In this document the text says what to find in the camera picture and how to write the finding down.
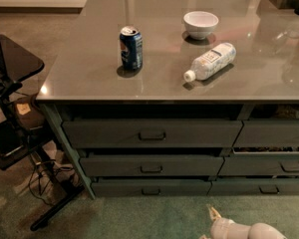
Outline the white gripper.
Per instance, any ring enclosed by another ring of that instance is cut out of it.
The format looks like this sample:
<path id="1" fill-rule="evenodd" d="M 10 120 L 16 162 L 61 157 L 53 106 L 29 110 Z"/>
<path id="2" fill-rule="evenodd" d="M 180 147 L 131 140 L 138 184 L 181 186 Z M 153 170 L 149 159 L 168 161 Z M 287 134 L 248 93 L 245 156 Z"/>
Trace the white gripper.
<path id="1" fill-rule="evenodd" d="M 221 218 L 220 213 L 210 204 L 207 205 L 209 217 L 213 222 L 210 233 L 212 239 L 249 239 L 250 226 Z M 206 235 L 198 239 L 209 239 Z"/>

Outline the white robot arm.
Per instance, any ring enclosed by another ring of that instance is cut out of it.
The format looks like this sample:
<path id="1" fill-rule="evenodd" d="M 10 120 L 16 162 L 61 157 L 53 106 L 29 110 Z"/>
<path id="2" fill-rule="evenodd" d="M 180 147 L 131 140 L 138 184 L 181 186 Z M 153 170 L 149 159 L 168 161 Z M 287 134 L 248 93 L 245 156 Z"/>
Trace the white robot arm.
<path id="1" fill-rule="evenodd" d="M 207 208 L 212 221 L 210 236 L 202 235 L 199 239 L 288 239 L 266 223 L 239 224 L 232 219 L 222 217 L 213 206 L 208 205 Z"/>

